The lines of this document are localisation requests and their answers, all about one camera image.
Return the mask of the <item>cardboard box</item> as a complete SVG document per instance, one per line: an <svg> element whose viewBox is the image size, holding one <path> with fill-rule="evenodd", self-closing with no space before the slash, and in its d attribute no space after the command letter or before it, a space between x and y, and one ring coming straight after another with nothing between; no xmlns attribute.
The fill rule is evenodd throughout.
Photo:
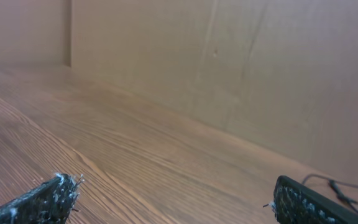
<svg viewBox="0 0 358 224"><path fill-rule="evenodd" d="M0 62L77 73L358 181L358 1L0 1Z"/></svg>

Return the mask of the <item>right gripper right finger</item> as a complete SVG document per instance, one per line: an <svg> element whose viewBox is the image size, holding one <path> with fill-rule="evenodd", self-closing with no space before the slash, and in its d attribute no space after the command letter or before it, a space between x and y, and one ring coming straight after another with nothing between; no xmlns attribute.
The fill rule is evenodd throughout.
<svg viewBox="0 0 358 224"><path fill-rule="evenodd" d="M317 178L328 181L342 205L308 188L305 184L312 175L307 175L301 183L288 176L278 177L273 191L273 200L268 203L280 224L358 224L358 201L347 197L339 188L345 185L358 189L358 185L336 181L322 175Z"/></svg>

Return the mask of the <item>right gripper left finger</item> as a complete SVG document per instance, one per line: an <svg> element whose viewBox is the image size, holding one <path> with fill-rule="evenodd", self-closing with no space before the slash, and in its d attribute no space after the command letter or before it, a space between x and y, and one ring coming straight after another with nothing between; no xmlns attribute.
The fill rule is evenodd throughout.
<svg viewBox="0 0 358 224"><path fill-rule="evenodd" d="M65 224L75 203L83 176L56 173L55 177L0 206L0 224Z"/></svg>

